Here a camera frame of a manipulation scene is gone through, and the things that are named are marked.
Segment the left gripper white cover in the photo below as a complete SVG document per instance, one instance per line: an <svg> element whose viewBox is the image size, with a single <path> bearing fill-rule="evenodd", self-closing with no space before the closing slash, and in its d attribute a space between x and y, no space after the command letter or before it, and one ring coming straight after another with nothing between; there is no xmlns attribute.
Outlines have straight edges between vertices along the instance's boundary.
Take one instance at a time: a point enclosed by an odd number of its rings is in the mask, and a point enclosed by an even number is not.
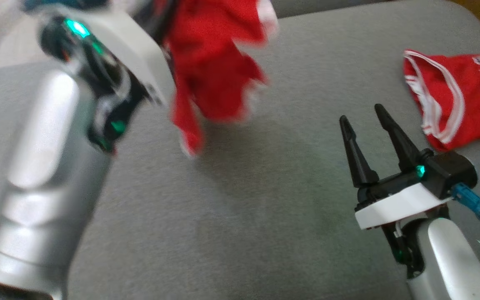
<svg viewBox="0 0 480 300"><path fill-rule="evenodd" d="M126 12L53 7L38 34L42 51L92 89L92 144L113 153L141 102L168 106L175 80L161 47Z"/></svg>

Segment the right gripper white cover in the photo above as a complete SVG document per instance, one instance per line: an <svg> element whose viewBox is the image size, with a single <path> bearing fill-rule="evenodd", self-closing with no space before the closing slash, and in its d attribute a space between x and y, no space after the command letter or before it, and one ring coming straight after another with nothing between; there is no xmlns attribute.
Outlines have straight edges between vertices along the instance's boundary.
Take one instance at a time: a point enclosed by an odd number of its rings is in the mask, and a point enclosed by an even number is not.
<svg viewBox="0 0 480 300"><path fill-rule="evenodd" d="M375 104L381 127L388 132L398 157L398 173L379 181L370 168L348 118L340 129L353 186L358 189L355 218L362 230L381 228L394 260L406 266L409 279L451 278L453 272L440 262L433 237L451 233L454 224L446 201L439 200L414 173L424 173L420 152L382 104Z"/></svg>

